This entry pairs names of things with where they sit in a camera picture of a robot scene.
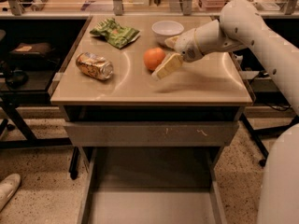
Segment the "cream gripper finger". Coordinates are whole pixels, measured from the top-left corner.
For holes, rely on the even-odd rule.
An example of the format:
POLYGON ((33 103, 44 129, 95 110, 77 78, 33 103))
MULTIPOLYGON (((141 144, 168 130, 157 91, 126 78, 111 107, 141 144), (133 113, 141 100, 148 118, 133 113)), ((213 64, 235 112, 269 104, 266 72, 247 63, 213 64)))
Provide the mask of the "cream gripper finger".
POLYGON ((176 35, 176 36, 172 36, 172 37, 168 37, 168 38, 164 41, 164 43, 165 43, 165 45, 166 45, 168 48, 173 49, 173 48, 175 47, 175 45, 176 45, 177 40, 178 40, 178 35, 176 35))
POLYGON ((182 64, 183 58, 179 53, 169 53, 163 59, 162 63, 156 67, 151 76, 155 80, 161 80, 178 70, 182 64))

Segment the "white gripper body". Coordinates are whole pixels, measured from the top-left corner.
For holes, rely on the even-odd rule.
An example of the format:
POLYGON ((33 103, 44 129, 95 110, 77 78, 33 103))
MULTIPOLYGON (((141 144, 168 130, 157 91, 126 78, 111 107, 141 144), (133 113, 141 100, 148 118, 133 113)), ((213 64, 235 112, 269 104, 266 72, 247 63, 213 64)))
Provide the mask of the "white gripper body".
POLYGON ((204 57, 203 52, 198 47, 195 28, 178 37, 175 42, 175 52, 179 53, 187 63, 201 60, 204 57))

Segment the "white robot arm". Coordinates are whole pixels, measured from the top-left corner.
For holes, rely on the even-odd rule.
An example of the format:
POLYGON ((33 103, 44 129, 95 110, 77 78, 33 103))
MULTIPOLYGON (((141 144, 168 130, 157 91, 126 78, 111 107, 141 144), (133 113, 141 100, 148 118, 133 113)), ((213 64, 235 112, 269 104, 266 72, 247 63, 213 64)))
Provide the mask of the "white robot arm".
MULTIPOLYGON (((212 52, 248 48, 299 114, 299 50, 270 29, 247 0, 233 0, 220 17, 165 40, 175 52, 152 76, 159 80, 212 52)), ((299 124, 283 132, 263 169, 257 224, 299 224, 299 124)))

